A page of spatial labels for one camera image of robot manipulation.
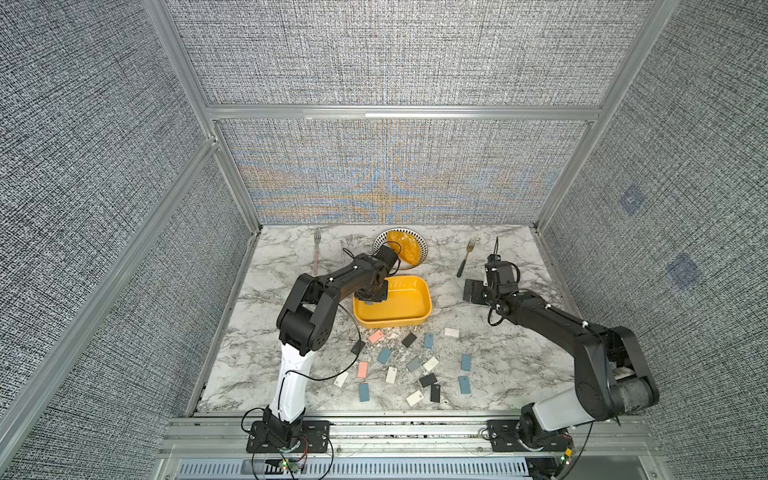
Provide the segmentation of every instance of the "white marble table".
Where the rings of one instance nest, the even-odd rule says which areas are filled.
[[[370,253],[372,241],[387,226],[339,225],[321,227],[320,273],[345,265],[342,252]],[[566,389],[573,382],[572,358],[544,337],[531,330],[504,322],[491,327],[486,323],[487,307],[462,301],[464,280],[483,278],[482,265],[493,251],[499,236],[502,259],[518,264],[521,286],[539,292],[553,305],[563,308],[563,299],[541,258],[528,227],[521,226],[411,226],[429,243],[427,260],[403,274],[418,275],[429,285],[432,315],[419,326],[384,329],[385,339],[366,345],[360,360],[369,362],[370,401],[360,402],[357,365],[350,369],[342,388],[333,382],[309,382],[306,405],[309,410],[415,410],[415,409],[516,409]],[[301,273],[311,273],[314,227],[264,227],[253,255],[240,298],[232,313],[225,337],[211,371],[200,412],[243,411],[269,403],[275,390],[280,364],[280,344],[276,318]],[[465,254],[467,241],[478,237],[462,278],[456,271]],[[352,300],[343,305],[352,312]],[[313,375],[329,376],[353,360],[349,351],[357,340],[356,320],[344,312],[336,317],[333,334],[320,350]],[[461,331],[458,339],[445,336],[445,327]],[[375,330],[361,329],[363,339]],[[405,348],[400,340],[414,332],[417,340]],[[424,334],[435,334],[433,349],[424,347]],[[376,360],[384,348],[392,355],[386,366]],[[462,353],[472,356],[472,370],[460,368]],[[413,373],[406,363],[419,356],[439,361],[433,372],[442,387],[442,401],[429,401],[429,387],[422,389],[425,399],[409,407],[406,396],[419,389],[423,369]],[[394,385],[385,383],[388,366],[398,369]],[[469,377],[472,393],[459,391],[458,377]]]

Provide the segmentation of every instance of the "fork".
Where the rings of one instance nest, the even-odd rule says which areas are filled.
[[[312,275],[317,276],[317,269],[320,262],[320,229],[315,229],[315,263],[312,267]]]
[[[475,248],[475,239],[471,238],[469,240],[469,243],[467,243],[467,254],[464,257],[464,260],[462,261],[462,265],[458,268],[458,273],[456,274],[457,277],[461,277],[462,273],[464,272],[464,265],[467,264],[467,259],[469,258],[469,252],[472,251],[472,249]]]

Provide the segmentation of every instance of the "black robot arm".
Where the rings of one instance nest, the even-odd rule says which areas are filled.
[[[609,419],[658,401],[656,383],[629,329],[588,323],[537,293],[520,290],[518,268],[499,255],[488,256],[485,275],[488,286],[478,280],[465,282],[464,300],[490,306],[489,324],[501,322],[491,323],[496,312],[502,320],[540,333],[574,358],[572,390],[521,409],[520,440],[527,447],[543,446],[566,426]]]

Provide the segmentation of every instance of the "yellow plastic container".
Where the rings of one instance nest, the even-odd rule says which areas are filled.
[[[354,310],[367,329],[419,325],[432,314],[429,286],[420,276],[391,276],[387,279],[387,300],[367,305],[355,298]]]

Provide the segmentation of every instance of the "gray fabric wall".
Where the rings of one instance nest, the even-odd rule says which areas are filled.
[[[684,0],[545,239],[584,316],[638,334],[677,480],[768,448],[768,3]]]
[[[147,477],[249,235],[211,158],[2,478]]]
[[[210,103],[600,104],[652,0],[168,0]]]
[[[582,121],[221,121],[264,223],[533,223]]]
[[[0,13],[1,415],[203,136],[139,0]]]

